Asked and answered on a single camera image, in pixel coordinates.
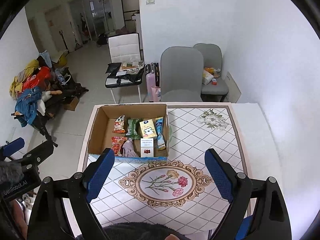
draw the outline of yellow cloth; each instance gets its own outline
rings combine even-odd
[[[23,83],[32,75],[34,70],[39,67],[39,62],[36,59],[31,60],[28,65],[17,76],[14,77],[10,86],[9,93],[13,99],[16,99],[17,93],[22,92]]]

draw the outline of blue gripper pad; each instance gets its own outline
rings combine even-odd
[[[106,148],[99,158],[95,162],[90,163],[84,170],[83,184],[87,189],[88,203],[98,197],[114,163],[115,154],[113,150]]]
[[[18,150],[21,150],[24,147],[24,139],[19,137],[14,141],[8,143],[7,145],[3,146],[3,156],[9,157]]]
[[[228,200],[229,203],[231,203],[233,201],[232,184],[225,174],[224,170],[216,160],[216,157],[213,156],[213,154],[209,150],[207,150],[204,154],[204,163],[205,166],[207,166],[207,169],[211,177],[213,178],[213,181],[216,184],[222,198]]]

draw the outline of green snack package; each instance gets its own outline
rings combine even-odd
[[[137,124],[142,119],[129,119],[128,120],[128,131],[125,134],[127,137],[132,138],[132,140],[140,140],[141,136],[137,133]]]

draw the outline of metal screw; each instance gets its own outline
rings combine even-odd
[[[276,179],[274,178],[274,177],[269,177],[269,181],[271,182],[271,183],[276,183]]]
[[[73,176],[75,179],[80,179],[82,177],[82,172],[76,172]]]
[[[240,178],[240,179],[245,179],[245,177],[246,177],[246,175],[245,175],[243,172],[239,172],[239,173],[237,174],[237,176],[238,176],[238,178]]]
[[[49,182],[50,182],[50,180],[51,180],[51,178],[50,178],[50,177],[45,177],[45,178],[43,179],[43,182],[44,182],[44,183],[49,183]]]

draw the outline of pink suitcase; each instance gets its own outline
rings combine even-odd
[[[153,63],[146,65],[147,91],[150,102],[153,102],[151,87],[156,85],[155,65]]]

